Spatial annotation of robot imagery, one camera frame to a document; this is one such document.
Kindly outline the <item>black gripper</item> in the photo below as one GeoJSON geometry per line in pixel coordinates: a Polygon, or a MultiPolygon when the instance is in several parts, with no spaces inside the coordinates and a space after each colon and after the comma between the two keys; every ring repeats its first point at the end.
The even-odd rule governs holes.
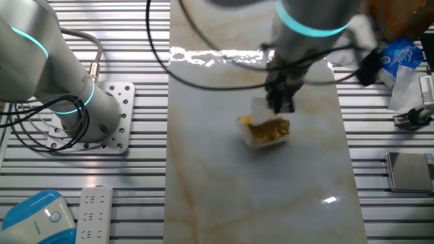
{"type": "Polygon", "coordinates": [[[295,66],[285,70],[269,71],[267,73],[265,90],[267,91],[268,107],[274,112],[280,112],[280,93],[279,90],[273,89],[273,82],[277,82],[283,92],[283,102],[281,111],[283,113],[294,112],[294,93],[297,92],[302,86],[302,78],[307,73],[307,66],[295,66]]]}

